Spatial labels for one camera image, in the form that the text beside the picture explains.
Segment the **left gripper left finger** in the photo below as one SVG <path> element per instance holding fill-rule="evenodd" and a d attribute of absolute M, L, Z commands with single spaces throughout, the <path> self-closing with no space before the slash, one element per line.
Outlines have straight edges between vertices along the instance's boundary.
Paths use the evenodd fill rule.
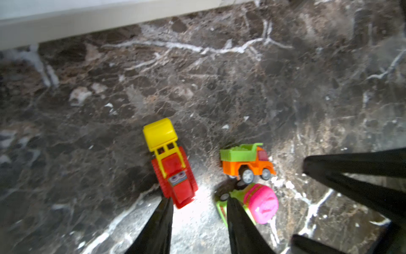
<path fill-rule="evenodd" d="M 169 254 L 172 221 L 172 198 L 163 197 L 153 215 L 125 254 Z"/>

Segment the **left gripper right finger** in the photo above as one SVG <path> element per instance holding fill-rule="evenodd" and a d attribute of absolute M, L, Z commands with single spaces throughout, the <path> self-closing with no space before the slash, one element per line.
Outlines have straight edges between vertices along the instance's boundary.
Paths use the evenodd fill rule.
<path fill-rule="evenodd" d="M 275 254 L 239 201 L 227 199 L 227 224 L 232 254 Z"/>

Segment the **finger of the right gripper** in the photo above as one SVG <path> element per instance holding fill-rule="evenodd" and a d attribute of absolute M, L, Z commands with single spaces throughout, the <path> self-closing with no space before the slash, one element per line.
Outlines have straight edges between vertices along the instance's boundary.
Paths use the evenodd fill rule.
<path fill-rule="evenodd" d="M 300 235 L 292 236 L 290 246 L 293 254 L 345 254 L 342 251 Z"/>
<path fill-rule="evenodd" d="M 406 224 L 404 192 L 359 181 L 345 173 L 406 177 L 406 149 L 379 152 L 308 156 L 303 173 L 344 196 L 365 205 L 397 225 Z"/>

